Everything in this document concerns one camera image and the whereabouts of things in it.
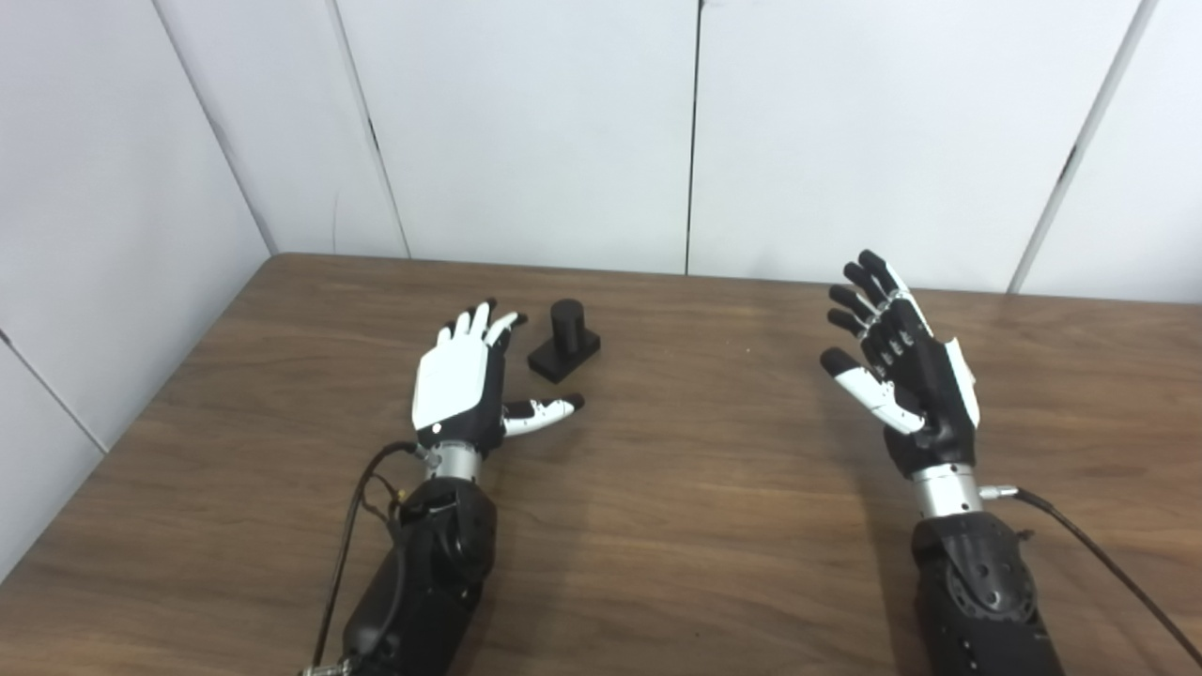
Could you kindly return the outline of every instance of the white backdrop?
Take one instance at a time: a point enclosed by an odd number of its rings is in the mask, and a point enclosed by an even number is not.
[[[1202,302],[1202,4],[1160,0],[1024,293]]]
[[[690,272],[1005,291],[1136,6],[707,2]]]
[[[103,457],[0,344],[0,580]]]
[[[415,257],[684,272],[696,0],[353,0]]]
[[[327,0],[159,0],[280,251],[407,256]]]
[[[0,101],[0,327],[107,447],[267,250],[149,2],[6,4]]]

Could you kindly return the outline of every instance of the black cable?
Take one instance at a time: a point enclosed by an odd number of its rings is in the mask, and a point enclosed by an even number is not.
[[[1084,530],[1077,528],[1077,524],[1069,521],[1069,517],[1060,514],[1059,510],[1052,506],[1052,503],[1045,500],[1043,498],[1036,496],[1030,491],[1018,488],[1018,492],[1014,493],[1013,498],[1016,500],[1024,502],[1041,511],[1047,512],[1052,518],[1059,521],[1060,526],[1067,528],[1070,533],[1072,533],[1078,540],[1081,540],[1081,544],[1085,545],[1085,547],[1089,551],[1094,552],[1094,556],[1096,556],[1097,559],[1106,565],[1106,568],[1111,569],[1111,573],[1113,573],[1114,576],[1118,577],[1123,582],[1123,585],[1125,585],[1126,588],[1130,589],[1131,593],[1136,595],[1137,599],[1143,601],[1143,605],[1148,606],[1148,610],[1152,611],[1152,615],[1155,616],[1156,619],[1159,619],[1160,623],[1165,625],[1165,629],[1167,629],[1168,633],[1172,634],[1174,639],[1177,639],[1177,642],[1180,644],[1182,647],[1185,648],[1185,652],[1190,653],[1190,657],[1194,658],[1194,662],[1196,662],[1197,665],[1202,668],[1202,653],[1198,652],[1198,648],[1189,640],[1188,636],[1185,636],[1185,634],[1180,630],[1180,628],[1178,628],[1177,624],[1173,623],[1173,621],[1170,619],[1167,615],[1165,615],[1165,611],[1160,610],[1160,606],[1156,605],[1156,601],[1152,600],[1152,598],[1148,594],[1146,594],[1144,591],[1141,589],[1138,585],[1135,583],[1135,580],[1131,580],[1131,577],[1127,576],[1127,574],[1124,573],[1123,569],[1119,568],[1117,563],[1114,563],[1114,559],[1112,559],[1109,555],[1102,551],[1102,547],[1097,546],[1097,542],[1093,541],[1089,538],[1089,535],[1085,535]]]
[[[326,639],[329,636],[329,622],[334,617],[334,601],[338,600],[338,588],[343,583],[343,568],[346,565],[346,553],[351,548],[351,533],[355,530],[355,517],[359,512],[359,504],[363,502],[363,490],[367,488],[368,481],[371,480],[371,475],[375,474],[375,469],[380,467],[383,459],[399,451],[405,451],[406,453],[412,453],[417,450],[417,445],[412,441],[393,441],[380,449],[379,452],[368,462],[367,467],[363,469],[363,474],[359,476],[358,484],[355,486],[355,492],[351,493],[351,504],[346,509],[346,521],[343,522],[343,540],[338,547],[338,558],[334,559],[334,574],[329,580],[329,593],[326,597],[326,609],[321,613],[321,628],[317,629],[317,646],[313,651],[313,666],[321,665],[321,658],[326,652]]]
[[[383,616],[383,623],[380,624],[380,631],[376,633],[376,638],[371,640],[371,647],[368,648],[364,656],[375,654],[380,644],[383,642],[385,634],[388,633],[388,627],[392,627],[393,621],[397,619],[397,613],[400,611],[400,597],[405,591],[405,552],[397,550],[397,588],[392,592],[392,603],[388,604],[388,613]]]

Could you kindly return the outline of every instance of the wire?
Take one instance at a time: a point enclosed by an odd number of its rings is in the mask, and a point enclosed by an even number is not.
[[[321,665],[321,658],[326,652],[326,639],[329,636],[329,622],[334,616],[334,601],[338,600],[338,588],[343,583],[343,568],[346,565],[346,553],[351,548],[351,533],[355,530],[355,517],[359,512],[359,505],[363,503],[363,491],[367,488],[368,481],[371,480],[371,475],[375,474],[375,469],[380,467],[383,459],[399,451],[405,451],[406,453],[412,453],[417,450],[417,445],[412,441],[393,441],[380,449],[376,455],[368,461],[367,467],[363,469],[363,474],[359,475],[358,484],[355,485],[355,492],[351,493],[351,504],[346,509],[346,521],[343,522],[343,538],[341,544],[338,547],[338,558],[334,559],[334,574],[329,579],[329,593],[326,595],[326,609],[321,613],[321,627],[317,629],[317,646],[313,651],[313,666]]]
[[[389,484],[387,479],[385,479],[383,476],[381,476],[381,475],[379,475],[376,473],[371,474],[371,479],[376,479],[376,480],[380,481],[380,484],[383,484],[385,490],[388,491],[388,503],[389,503],[389,505],[392,503],[397,502],[397,488],[393,487],[393,485]],[[377,508],[374,504],[371,504],[371,503],[368,502],[367,493],[363,494],[363,509],[367,510],[368,514],[370,514],[371,516],[379,518],[381,523],[383,523],[385,526],[388,526],[388,517],[385,516],[383,511],[381,511],[380,508]]]
[[[1160,623],[1165,625],[1165,629],[1167,629],[1168,633],[1172,634],[1174,639],[1177,639],[1177,642],[1180,644],[1182,647],[1185,648],[1185,652],[1190,653],[1190,657],[1194,658],[1194,662],[1196,662],[1197,665],[1202,668],[1202,653],[1198,652],[1198,648],[1192,642],[1190,642],[1189,638],[1185,636],[1185,634],[1180,630],[1180,628],[1178,628],[1177,624],[1173,623],[1173,621],[1170,619],[1167,615],[1165,615],[1165,611],[1160,610],[1160,606],[1156,605],[1156,601],[1152,600],[1152,598],[1147,593],[1144,593],[1144,591],[1141,589],[1138,585],[1135,583],[1135,580],[1131,580],[1131,577],[1126,573],[1124,573],[1121,568],[1119,568],[1119,564],[1114,563],[1114,559],[1112,559],[1109,555],[1102,551],[1102,547],[1097,546],[1097,542],[1091,540],[1089,535],[1085,535],[1084,530],[1077,528],[1077,524],[1069,521],[1069,517],[1060,514],[1059,510],[1052,506],[1052,503],[1045,500],[1043,498],[1036,496],[1030,491],[1027,491],[1024,488],[1018,488],[1018,491],[1012,497],[1016,500],[1027,503],[1039,510],[1047,512],[1052,518],[1059,521],[1060,526],[1064,526],[1065,528],[1069,529],[1070,533],[1076,535],[1076,538],[1081,540],[1081,544],[1085,545],[1085,547],[1089,551],[1094,552],[1094,556],[1096,556],[1097,559],[1101,561],[1106,565],[1106,568],[1108,568],[1111,573],[1113,573],[1114,576],[1118,577],[1119,581],[1121,581],[1123,585],[1125,585],[1126,588],[1130,589],[1131,593],[1136,595],[1137,599],[1143,601],[1143,605],[1148,606],[1148,610],[1152,611],[1152,615],[1155,616],[1156,619],[1159,619]]]

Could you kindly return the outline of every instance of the wooden table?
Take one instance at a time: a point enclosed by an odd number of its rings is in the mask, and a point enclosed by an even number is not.
[[[532,315],[507,396],[589,405],[484,466],[499,561],[456,674],[927,672],[915,503],[817,364],[852,348],[823,286],[299,255],[263,267],[0,586],[0,672],[294,674],[356,476],[411,437],[418,358],[484,296]],[[565,296],[603,348],[557,387],[524,356]],[[921,300],[978,378],[978,476],[1052,499],[1202,641],[1202,310]],[[1037,533],[1071,674],[1190,671],[1059,526],[990,509]],[[361,524],[339,631],[387,546]]]

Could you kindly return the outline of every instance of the black forearm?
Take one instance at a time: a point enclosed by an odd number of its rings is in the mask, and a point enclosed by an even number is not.
[[[915,528],[918,622],[936,676],[1063,676],[1018,538],[988,512]]]
[[[470,481],[435,476],[399,505],[393,548],[343,633],[355,676],[442,676],[493,568],[496,508]]]

